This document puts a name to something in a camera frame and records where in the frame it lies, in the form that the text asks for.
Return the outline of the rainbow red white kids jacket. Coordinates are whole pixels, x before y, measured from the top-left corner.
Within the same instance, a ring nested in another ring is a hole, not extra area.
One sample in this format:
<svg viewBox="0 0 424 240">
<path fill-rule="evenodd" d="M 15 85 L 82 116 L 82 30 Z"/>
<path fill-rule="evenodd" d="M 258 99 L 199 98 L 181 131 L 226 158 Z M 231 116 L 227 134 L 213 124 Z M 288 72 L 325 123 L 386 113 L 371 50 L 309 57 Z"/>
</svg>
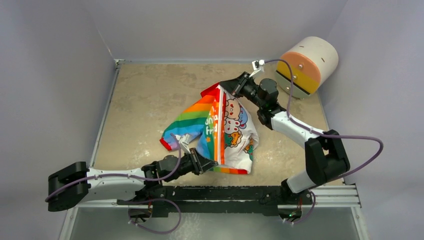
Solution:
<svg viewBox="0 0 424 240">
<path fill-rule="evenodd" d="M 160 143 L 174 151 L 178 146 L 175 140 L 188 135 L 187 143 L 197 140 L 195 149 L 199 155 L 217 162 L 214 172 L 250 174 L 259 144 L 250 113 L 217 83 L 200 95 L 163 131 Z"/>
</svg>

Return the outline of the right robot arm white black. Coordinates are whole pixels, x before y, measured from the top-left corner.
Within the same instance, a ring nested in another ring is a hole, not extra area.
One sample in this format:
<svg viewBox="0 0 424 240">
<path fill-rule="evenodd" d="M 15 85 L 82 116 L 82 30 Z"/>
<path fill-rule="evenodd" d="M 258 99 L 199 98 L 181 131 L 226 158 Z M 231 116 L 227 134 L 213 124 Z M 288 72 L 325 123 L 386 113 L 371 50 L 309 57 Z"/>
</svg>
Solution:
<svg viewBox="0 0 424 240">
<path fill-rule="evenodd" d="M 258 107 L 261 124 L 297 143 L 305 152 L 305 170 L 281 183 L 280 196 L 288 204 L 300 198 L 301 192 L 335 180 L 350 170 L 350 162 L 339 133 L 323 131 L 288 115 L 278 103 L 277 83 L 264 78 L 259 84 L 247 72 L 219 86 L 236 98 L 245 97 Z"/>
</svg>

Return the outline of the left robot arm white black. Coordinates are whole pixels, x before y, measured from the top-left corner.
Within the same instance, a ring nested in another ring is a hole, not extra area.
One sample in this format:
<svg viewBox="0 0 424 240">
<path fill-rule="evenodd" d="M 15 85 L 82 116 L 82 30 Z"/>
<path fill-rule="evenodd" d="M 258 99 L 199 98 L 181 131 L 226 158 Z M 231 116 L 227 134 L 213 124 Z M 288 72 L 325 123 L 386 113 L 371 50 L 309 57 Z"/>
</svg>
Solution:
<svg viewBox="0 0 424 240">
<path fill-rule="evenodd" d="M 178 156 L 167 155 L 141 168 L 101 170 L 75 162 L 48 177 L 48 211 L 69 210 L 80 203 L 100 200 L 146 203 L 149 193 L 188 173 L 201 175 L 216 167 L 214 160 L 201 156 L 194 148 Z"/>
</svg>

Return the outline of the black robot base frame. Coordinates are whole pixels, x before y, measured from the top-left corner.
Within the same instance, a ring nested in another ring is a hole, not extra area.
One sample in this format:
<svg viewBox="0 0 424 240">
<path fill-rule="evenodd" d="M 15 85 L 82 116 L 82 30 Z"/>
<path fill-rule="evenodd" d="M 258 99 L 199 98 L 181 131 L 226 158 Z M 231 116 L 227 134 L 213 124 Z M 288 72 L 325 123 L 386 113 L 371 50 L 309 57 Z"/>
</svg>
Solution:
<svg viewBox="0 0 424 240">
<path fill-rule="evenodd" d="M 118 200 L 119 206 L 149 208 L 154 218 L 170 213 L 261 214 L 298 219 L 303 207 L 314 203 L 307 190 L 287 193 L 280 185 L 259 186 L 159 186 L 138 191 L 131 200 Z"/>
</svg>

